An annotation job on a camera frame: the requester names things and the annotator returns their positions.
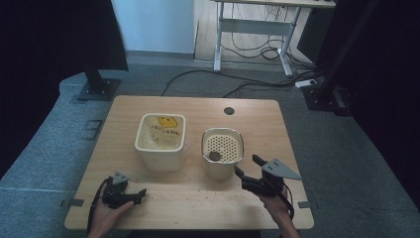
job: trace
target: white bucket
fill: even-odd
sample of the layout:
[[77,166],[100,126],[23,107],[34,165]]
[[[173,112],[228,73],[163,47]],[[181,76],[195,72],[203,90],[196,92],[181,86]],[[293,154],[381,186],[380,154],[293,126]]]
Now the white bucket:
[[140,123],[135,147],[151,171],[178,171],[182,168],[185,117],[149,113]]

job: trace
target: standing desk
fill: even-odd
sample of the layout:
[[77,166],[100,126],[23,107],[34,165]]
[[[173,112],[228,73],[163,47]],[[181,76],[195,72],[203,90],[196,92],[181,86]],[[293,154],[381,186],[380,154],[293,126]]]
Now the standing desk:
[[[294,29],[296,27],[297,19],[299,18],[302,7],[306,8],[334,8],[336,6],[334,1],[325,0],[213,0],[220,3],[219,19],[217,26],[217,43],[214,55],[214,70],[221,70],[221,41],[222,33],[246,33],[258,35],[271,36],[285,36],[282,48],[278,49],[278,55],[287,77],[292,77],[293,73],[290,69],[288,58],[286,56]],[[271,21],[256,21],[244,19],[229,19],[224,18],[224,4],[225,3],[243,3],[243,4],[257,4],[257,5],[274,5],[296,7],[293,20],[287,22],[271,22]]]
[[[224,112],[235,110],[233,115]],[[147,113],[181,114],[186,119],[183,168],[177,172],[151,172],[135,150],[142,117]],[[276,224],[251,192],[241,189],[233,175],[216,181],[202,169],[201,137],[205,130],[227,127],[238,130],[244,140],[244,158],[238,166],[245,175],[259,178],[262,169],[252,154],[264,160],[282,160],[299,174],[278,103],[274,100],[118,96],[104,123],[89,164],[75,195],[84,200],[72,206],[65,219],[68,229],[86,229],[90,203],[100,183],[118,171],[131,178],[127,193],[148,189],[141,205],[135,206],[116,224],[131,230],[261,230]],[[293,194],[294,225],[312,228],[310,208],[301,180],[285,179]]]

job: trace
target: desk frame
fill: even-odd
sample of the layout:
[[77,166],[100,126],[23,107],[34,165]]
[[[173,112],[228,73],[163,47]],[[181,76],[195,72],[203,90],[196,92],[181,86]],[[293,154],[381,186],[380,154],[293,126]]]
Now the desk frame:
[[[284,73],[287,77],[292,77],[293,73],[290,69],[290,64],[288,57],[286,55],[287,49],[290,45],[291,38],[296,28],[297,19],[300,15],[301,6],[303,7],[334,7],[334,2],[326,2],[328,4],[323,5],[314,5],[313,3],[308,3],[308,1],[222,1],[216,0],[216,4],[220,3],[219,10],[219,19],[217,25],[217,43],[216,50],[214,54],[214,71],[221,70],[221,42],[222,42],[222,33],[246,33],[246,34],[256,34],[256,35],[272,35],[272,36],[285,36],[284,43],[282,44],[281,49],[278,49],[278,56],[280,58],[281,64],[284,69]],[[285,6],[294,6],[296,10],[294,12],[293,20],[291,22],[271,22],[271,21],[255,21],[255,20],[243,20],[243,19],[229,19],[224,18],[224,6],[226,3],[245,3],[245,4],[259,4],[259,5],[285,5]]]

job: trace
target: floor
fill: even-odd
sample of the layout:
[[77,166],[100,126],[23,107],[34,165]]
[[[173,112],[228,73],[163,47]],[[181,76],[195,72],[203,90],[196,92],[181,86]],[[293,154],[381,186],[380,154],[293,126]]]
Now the floor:
[[[101,72],[122,79],[117,95],[159,96],[173,78],[195,69],[209,72],[179,77],[165,96],[222,97],[242,83],[223,74],[288,80],[269,65],[225,63],[223,74],[217,74],[209,62],[174,56],[129,56],[128,61],[129,72]],[[4,237],[85,236],[85,231],[67,230],[63,224],[97,140],[97,130],[89,123],[104,121],[111,106],[75,100],[85,82],[78,74],[61,83],[47,120],[0,180]],[[353,118],[308,110],[301,91],[293,86],[246,87],[231,97],[279,103],[315,220],[314,228],[301,231],[302,237],[418,237],[418,209]],[[108,237],[129,233],[113,230]],[[262,238],[278,234],[261,232]]]

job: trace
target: wall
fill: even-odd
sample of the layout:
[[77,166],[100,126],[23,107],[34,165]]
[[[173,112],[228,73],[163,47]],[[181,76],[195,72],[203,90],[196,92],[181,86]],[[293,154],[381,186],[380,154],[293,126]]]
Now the wall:
[[194,0],[112,0],[126,51],[194,52]]

